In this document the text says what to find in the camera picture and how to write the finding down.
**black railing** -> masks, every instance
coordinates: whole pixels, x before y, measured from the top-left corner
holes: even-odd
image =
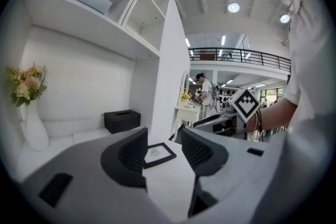
[[[291,61],[287,58],[265,52],[231,48],[195,48],[189,49],[191,61],[231,61],[252,63],[291,71]]]

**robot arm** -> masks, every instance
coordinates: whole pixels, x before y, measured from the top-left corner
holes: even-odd
[[[261,106],[246,87],[238,90],[224,105],[221,113],[196,122],[193,127],[224,136],[244,135],[246,123]]]

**ceiling light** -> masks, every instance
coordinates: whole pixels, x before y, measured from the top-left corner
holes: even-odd
[[[239,11],[240,7],[237,3],[231,3],[228,8],[229,12],[236,13]]]
[[[280,17],[280,22],[282,22],[283,24],[288,23],[289,20],[290,20],[290,17],[289,17],[287,14],[283,14],[283,15]]]

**white paper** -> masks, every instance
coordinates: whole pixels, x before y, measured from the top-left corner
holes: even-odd
[[[145,161],[146,163],[151,163],[166,158],[170,155],[171,154],[169,153],[168,150],[165,149],[164,146],[152,147],[148,149],[147,154],[145,156]]]

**window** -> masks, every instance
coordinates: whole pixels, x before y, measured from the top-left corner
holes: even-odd
[[[283,97],[283,88],[262,90],[260,91],[260,102],[263,103],[267,99],[267,106],[270,106],[275,101],[280,101]]]

